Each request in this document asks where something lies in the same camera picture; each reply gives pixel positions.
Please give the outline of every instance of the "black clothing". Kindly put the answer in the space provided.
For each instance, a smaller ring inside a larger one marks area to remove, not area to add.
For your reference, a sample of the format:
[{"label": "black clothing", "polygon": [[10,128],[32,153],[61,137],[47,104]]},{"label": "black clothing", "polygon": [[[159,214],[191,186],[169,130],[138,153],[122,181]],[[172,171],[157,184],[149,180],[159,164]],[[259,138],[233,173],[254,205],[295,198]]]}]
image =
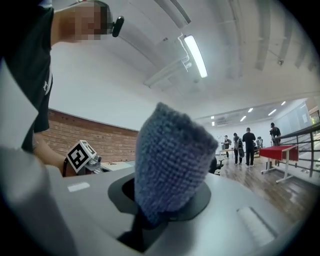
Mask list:
[{"label": "black clothing", "polygon": [[[231,140],[227,138],[227,139],[224,140],[224,142],[225,142],[225,143],[226,143],[226,142],[229,142],[229,144],[224,144],[224,149],[225,149],[225,150],[228,150],[228,149],[229,149],[229,145],[231,144]],[[229,158],[229,152],[227,151],[227,152],[225,152],[225,153],[226,153],[226,157]]]},{"label": "black clothing", "polygon": [[270,135],[272,135],[274,138],[277,136],[280,136],[281,135],[281,132],[280,132],[280,129],[278,127],[275,127],[275,129],[271,129],[270,130]]},{"label": "black clothing", "polygon": [[38,110],[38,116],[22,144],[22,149],[32,152],[33,133],[49,128],[48,107],[53,84],[50,56],[51,26],[54,9],[35,6],[26,13],[23,16],[18,15],[20,22],[19,25],[15,25],[15,33],[6,36],[9,42],[4,61],[18,86]]},{"label": "black clothing", "polygon": [[250,165],[254,164],[254,156],[255,156],[255,150],[253,148],[247,148],[246,150],[246,155],[245,155],[245,160],[246,160],[246,165],[249,165],[249,158],[250,158]]},{"label": "black clothing", "polygon": [[247,132],[242,137],[242,142],[245,142],[245,150],[248,151],[248,149],[254,149],[254,141],[256,140],[256,136],[251,133]]},{"label": "black clothing", "polygon": [[[235,163],[238,163],[238,149],[234,149],[234,158],[235,158]],[[242,157],[239,157],[239,163],[242,163]]]}]

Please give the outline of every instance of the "white label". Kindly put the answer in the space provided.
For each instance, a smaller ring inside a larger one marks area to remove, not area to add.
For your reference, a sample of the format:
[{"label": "white label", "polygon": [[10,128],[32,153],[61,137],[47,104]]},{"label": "white label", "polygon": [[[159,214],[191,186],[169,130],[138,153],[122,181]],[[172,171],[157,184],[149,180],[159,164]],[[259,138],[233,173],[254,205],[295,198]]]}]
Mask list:
[{"label": "white label", "polygon": [[89,187],[90,187],[89,183],[82,182],[82,183],[78,183],[78,184],[69,185],[68,190],[69,190],[69,192],[75,192],[75,191],[87,189]]},{"label": "white label", "polygon": [[307,119],[306,114],[303,114],[303,115],[302,115],[302,118],[303,118],[304,123],[307,123],[307,122],[308,122],[308,119]]}]

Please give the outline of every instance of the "gray plastic surface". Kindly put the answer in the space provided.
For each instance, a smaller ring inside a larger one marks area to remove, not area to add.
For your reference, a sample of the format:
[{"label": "gray plastic surface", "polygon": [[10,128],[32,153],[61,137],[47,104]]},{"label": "gray plastic surface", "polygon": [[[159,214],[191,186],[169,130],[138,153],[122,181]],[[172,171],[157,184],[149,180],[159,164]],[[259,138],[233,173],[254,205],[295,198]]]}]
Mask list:
[{"label": "gray plastic surface", "polygon": [[[90,187],[71,193],[74,200],[92,216],[94,221],[112,238],[130,230],[134,217],[120,213],[108,198],[109,185],[134,168],[65,178],[65,186],[88,183]],[[289,228],[289,223],[273,206],[236,181],[208,174],[205,182],[211,189],[211,200],[195,219],[170,222],[162,236],[145,255],[219,255],[235,256],[254,253],[259,249],[237,209],[250,206],[278,234]]]},{"label": "gray plastic surface", "polygon": [[[27,232],[52,255],[141,255],[116,240],[131,229],[134,216],[120,213],[108,198],[109,185],[131,174],[133,167],[62,178],[57,168],[44,168],[25,152],[0,148],[0,155],[2,162],[23,166],[2,166],[4,198]],[[275,244],[280,250],[292,236],[291,232],[281,236],[289,228],[282,214],[243,185],[213,174],[205,182],[211,190],[208,206],[192,220],[170,222],[144,255],[271,255]],[[281,239],[257,247],[237,214],[246,206],[254,208]]]}]

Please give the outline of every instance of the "white logo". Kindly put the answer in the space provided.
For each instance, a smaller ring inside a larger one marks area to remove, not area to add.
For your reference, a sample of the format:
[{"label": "white logo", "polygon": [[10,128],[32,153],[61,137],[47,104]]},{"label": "white logo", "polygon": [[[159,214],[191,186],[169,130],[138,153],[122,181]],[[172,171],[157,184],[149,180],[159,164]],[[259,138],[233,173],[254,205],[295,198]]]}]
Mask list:
[{"label": "white logo", "polygon": [[45,81],[45,82],[44,82],[44,86],[43,86],[44,91],[46,91],[47,88],[48,88],[48,83],[47,83],[47,81]]}]

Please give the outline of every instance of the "ceiling beam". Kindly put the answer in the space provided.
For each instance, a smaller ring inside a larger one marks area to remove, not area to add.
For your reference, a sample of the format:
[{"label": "ceiling beam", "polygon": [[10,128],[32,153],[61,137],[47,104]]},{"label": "ceiling beam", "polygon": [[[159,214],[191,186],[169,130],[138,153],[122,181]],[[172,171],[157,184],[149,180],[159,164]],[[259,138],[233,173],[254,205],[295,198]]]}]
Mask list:
[{"label": "ceiling beam", "polygon": [[307,54],[309,46],[310,46],[310,42],[308,40],[304,40],[303,44],[300,47],[298,57],[294,63],[297,68],[300,68],[302,62],[304,61],[304,58]]},{"label": "ceiling beam", "polygon": [[238,55],[238,49],[234,49],[234,46],[238,46],[237,36],[233,31],[230,31],[230,26],[233,24],[235,26],[236,22],[235,16],[232,13],[231,6],[227,0],[206,0],[207,4],[211,6],[211,11],[215,18],[216,23],[218,24],[218,31],[220,33],[220,38],[222,44],[230,50],[224,52],[225,59],[225,77],[228,79],[235,79],[234,73],[234,59],[238,59],[235,55]]},{"label": "ceiling beam", "polygon": [[165,63],[154,50],[154,44],[134,24],[126,20],[119,37],[140,52],[154,66],[162,69]]},{"label": "ceiling beam", "polygon": [[279,53],[279,61],[284,61],[287,52],[289,49],[291,37],[292,37],[292,31],[293,31],[293,17],[291,13],[288,11],[285,11],[285,20],[284,20],[284,37],[285,39],[282,41],[280,53]]},{"label": "ceiling beam", "polygon": [[243,76],[243,64],[245,63],[245,24],[241,12],[241,6],[239,0],[229,0],[231,11],[234,17],[234,25],[236,29],[237,36],[237,59],[236,59],[236,78],[241,78]]},{"label": "ceiling beam", "polygon": [[259,15],[259,37],[261,40],[258,42],[258,55],[255,68],[261,71],[265,67],[270,42],[270,2],[270,0],[256,0]]}]

